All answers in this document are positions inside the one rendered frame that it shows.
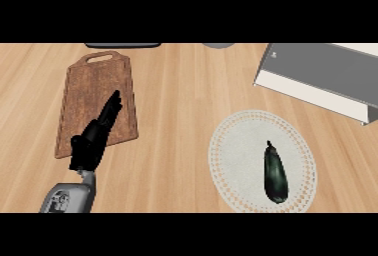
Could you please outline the grey and cream tiered shelf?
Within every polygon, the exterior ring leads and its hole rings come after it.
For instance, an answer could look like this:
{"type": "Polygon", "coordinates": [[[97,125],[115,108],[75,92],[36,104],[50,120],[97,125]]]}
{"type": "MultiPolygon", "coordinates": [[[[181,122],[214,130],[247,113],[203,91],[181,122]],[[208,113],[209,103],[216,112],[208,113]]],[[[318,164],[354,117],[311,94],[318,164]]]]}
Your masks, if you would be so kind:
{"type": "Polygon", "coordinates": [[[270,43],[253,85],[369,124],[378,121],[378,43],[270,43]]]}

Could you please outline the dark green squash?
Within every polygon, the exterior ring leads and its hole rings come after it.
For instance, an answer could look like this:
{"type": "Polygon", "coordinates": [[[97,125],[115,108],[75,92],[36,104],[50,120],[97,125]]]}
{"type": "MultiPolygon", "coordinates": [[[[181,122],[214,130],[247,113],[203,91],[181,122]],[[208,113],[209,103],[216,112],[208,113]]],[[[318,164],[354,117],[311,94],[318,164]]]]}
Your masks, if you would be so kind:
{"type": "Polygon", "coordinates": [[[277,150],[267,142],[264,150],[264,191],[267,198],[280,204],[287,199],[287,179],[277,150]]]}

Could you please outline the brown wooden cutting board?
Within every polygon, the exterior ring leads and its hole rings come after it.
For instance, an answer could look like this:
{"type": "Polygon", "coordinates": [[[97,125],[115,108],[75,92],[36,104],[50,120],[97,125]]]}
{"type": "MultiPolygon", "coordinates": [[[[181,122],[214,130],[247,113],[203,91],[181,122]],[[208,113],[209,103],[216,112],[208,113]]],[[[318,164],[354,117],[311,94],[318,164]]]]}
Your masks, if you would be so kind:
{"type": "Polygon", "coordinates": [[[54,157],[70,155],[70,137],[97,118],[104,103],[119,91],[121,105],[106,145],[138,137],[129,58],[116,51],[84,55],[67,67],[61,97],[54,157]]]}

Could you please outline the grey round object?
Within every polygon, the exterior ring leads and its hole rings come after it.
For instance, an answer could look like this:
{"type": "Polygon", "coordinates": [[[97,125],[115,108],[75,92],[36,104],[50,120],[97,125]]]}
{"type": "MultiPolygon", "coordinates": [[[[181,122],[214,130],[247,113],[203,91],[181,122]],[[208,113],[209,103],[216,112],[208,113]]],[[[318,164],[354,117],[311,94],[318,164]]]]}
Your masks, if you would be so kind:
{"type": "Polygon", "coordinates": [[[230,47],[234,43],[202,43],[202,44],[212,49],[224,49],[230,47]]]}

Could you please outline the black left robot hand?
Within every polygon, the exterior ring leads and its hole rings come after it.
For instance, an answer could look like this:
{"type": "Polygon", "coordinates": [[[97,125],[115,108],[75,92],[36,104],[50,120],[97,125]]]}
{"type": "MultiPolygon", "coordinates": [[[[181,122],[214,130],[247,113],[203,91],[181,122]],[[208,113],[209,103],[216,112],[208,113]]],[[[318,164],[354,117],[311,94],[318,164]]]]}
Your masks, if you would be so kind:
{"type": "Polygon", "coordinates": [[[95,170],[121,108],[119,91],[115,90],[98,117],[90,121],[82,133],[70,138],[70,170],[95,170]]]}

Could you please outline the white round placemat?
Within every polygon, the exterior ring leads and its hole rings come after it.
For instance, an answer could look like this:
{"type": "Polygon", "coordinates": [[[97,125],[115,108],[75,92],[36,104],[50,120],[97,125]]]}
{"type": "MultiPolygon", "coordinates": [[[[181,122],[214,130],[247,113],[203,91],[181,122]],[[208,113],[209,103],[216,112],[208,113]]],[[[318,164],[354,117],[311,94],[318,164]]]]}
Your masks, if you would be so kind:
{"type": "Polygon", "coordinates": [[[208,165],[218,194],[236,212],[305,212],[315,195],[315,162],[301,134],[273,113],[243,110],[212,133],[208,165]],[[274,203],[264,190],[264,151],[277,150],[287,198],[274,203]]]}

